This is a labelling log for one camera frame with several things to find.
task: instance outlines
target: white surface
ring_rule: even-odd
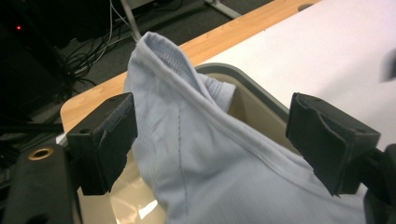
[[[324,0],[206,61],[240,68],[289,107],[294,92],[322,98],[396,143],[396,1]]]

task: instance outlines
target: folded fabric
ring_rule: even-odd
[[[227,115],[233,86],[198,75],[166,38],[141,38],[124,90],[134,158],[167,223],[364,223],[363,190],[330,196],[303,158]]]

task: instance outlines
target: garment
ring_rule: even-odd
[[[364,223],[363,190],[330,196],[303,158],[218,106],[230,103],[233,90],[223,101],[213,90],[229,84],[210,88],[205,79],[154,33],[129,62],[134,158],[167,223]]]

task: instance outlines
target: table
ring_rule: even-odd
[[[195,66],[296,14],[298,7],[316,2],[318,0],[275,0],[180,47]],[[126,72],[64,103],[61,108],[64,131],[69,132],[105,99],[121,94],[125,77]]]

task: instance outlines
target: dark floor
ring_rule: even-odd
[[[271,1],[269,0],[223,0],[222,4],[234,9],[240,14],[246,14],[255,8],[261,7]],[[186,13],[180,14],[180,11],[187,9]],[[204,34],[231,19],[216,11],[213,7],[205,4],[205,1],[197,0],[174,0],[168,5],[161,7],[144,7],[144,10],[138,11],[136,21],[141,30],[152,31],[166,36],[177,45],[183,44],[198,35]],[[122,20],[116,19],[117,25],[122,24]],[[97,46],[101,41],[106,43],[118,44],[108,46],[108,52],[104,54],[100,60],[93,64],[90,71],[84,78],[91,82],[100,84],[109,80],[112,77],[119,75],[127,70],[128,60],[131,52],[134,50],[135,42],[130,37],[129,28],[127,25],[120,25],[120,28],[114,29],[111,40],[98,38],[93,43]],[[83,46],[78,52],[84,53],[88,51],[92,40],[87,41],[89,44]],[[77,40],[70,41],[69,45],[63,49],[58,49],[64,57],[67,57],[76,48],[82,46],[84,43],[79,43]],[[83,92],[92,87],[91,82],[82,81],[74,85],[76,92]],[[59,118],[59,111],[62,104],[48,104],[37,110],[34,114],[34,122],[40,123],[48,119],[54,118],[55,122],[61,122]],[[18,147],[32,147],[43,142],[54,142],[55,134],[40,134],[35,139],[29,139],[25,143],[18,145]]]

